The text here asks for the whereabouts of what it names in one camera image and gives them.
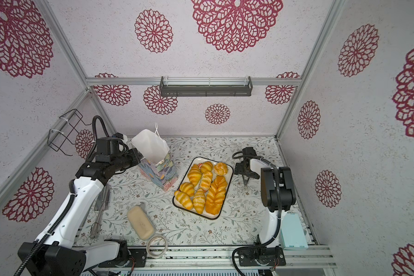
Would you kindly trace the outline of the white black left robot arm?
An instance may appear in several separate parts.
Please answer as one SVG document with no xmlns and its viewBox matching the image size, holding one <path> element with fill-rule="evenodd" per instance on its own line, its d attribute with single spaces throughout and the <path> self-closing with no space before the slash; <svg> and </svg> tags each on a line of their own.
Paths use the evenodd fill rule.
<svg viewBox="0 0 414 276">
<path fill-rule="evenodd" d="M 131 257 L 125 240 L 108 239 L 82 250 L 75 250 L 73 245 L 87 212 L 109 180 L 137 166 L 141 159 L 141 153 L 129 148 L 119 133 L 96 138 L 53 219 L 35 241 L 19 248 L 21 264 L 15 275 L 27 270 L 32 276 L 78 276 L 104 262 L 127 265 Z"/>
</svg>

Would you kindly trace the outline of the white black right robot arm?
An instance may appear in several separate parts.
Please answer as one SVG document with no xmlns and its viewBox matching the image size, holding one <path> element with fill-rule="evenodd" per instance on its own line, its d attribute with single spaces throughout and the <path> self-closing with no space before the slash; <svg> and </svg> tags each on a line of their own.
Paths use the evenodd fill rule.
<svg viewBox="0 0 414 276">
<path fill-rule="evenodd" d="M 235 165 L 234 174 L 241 175 L 244 183 L 252 178 L 261 181 L 261 201 L 267 221 L 253 245 L 238 247 L 232 252 L 235 269 L 250 266 L 285 266 L 286 259 L 279 245 L 282 212 L 296 204 L 296 192 L 292 172 L 289 167 L 278 167 L 262 156 L 257 156 L 253 148 L 245 148 L 232 155 L 241 159 Z"/>
</svg>

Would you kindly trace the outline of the round orange bun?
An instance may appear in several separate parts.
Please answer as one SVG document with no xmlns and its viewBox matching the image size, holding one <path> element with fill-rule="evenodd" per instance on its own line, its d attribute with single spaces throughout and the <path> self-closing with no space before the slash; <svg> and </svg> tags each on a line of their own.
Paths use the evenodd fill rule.
<svg viewBox="0 0 414 276">
<path fill-rule="evenodd" d="M 228 166 L 225 163 L 219 162 L 214 167 L 213 170 L 218 176 L 225 176 L 228 173 Z"/>
</svg>

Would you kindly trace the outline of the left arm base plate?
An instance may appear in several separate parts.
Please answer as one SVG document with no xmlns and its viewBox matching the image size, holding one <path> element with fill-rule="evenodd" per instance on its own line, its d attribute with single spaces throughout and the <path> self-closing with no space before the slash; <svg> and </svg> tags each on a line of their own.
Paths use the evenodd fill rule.
<svg viewBox="0 0 414 276">
<path fill-rule="evenodd" d="M 99 268 L 144 268 L 147 260 L 147 252 L 145 247 L 129 248 L 127 254 L 122 254 L 114 260 L 102 262 Z"/>
</svg>

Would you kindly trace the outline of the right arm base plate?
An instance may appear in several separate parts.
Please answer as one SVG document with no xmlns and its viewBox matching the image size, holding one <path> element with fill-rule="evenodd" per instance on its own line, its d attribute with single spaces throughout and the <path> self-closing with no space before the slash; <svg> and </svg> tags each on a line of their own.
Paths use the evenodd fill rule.
<svg viewBox="0 0 414 276">
<path fill-rule="evenodd" d="M 285 266 L 286 257 L 280 246 L 249 248 L 246 247 L 238 252 L 239 264 L 241 266 Z"/>
</svg>

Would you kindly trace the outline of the floral white paper bag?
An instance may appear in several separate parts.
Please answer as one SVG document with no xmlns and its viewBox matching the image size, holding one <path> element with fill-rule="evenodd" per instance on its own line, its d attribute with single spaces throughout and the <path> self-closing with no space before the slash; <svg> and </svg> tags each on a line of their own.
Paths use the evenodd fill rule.
<svg viewBox="0 0 414 276">
<path fill-rule="evenodd" d="M 158 132 L 158 124 L 155 124 L 154 131 L 144 129 L 139 132 L 130 143 L 143 155 L 138 165 L 142 175 L 164 192 L 170 190 L 178 179 L 178 173 L 170 147 Z"/>
</svg>

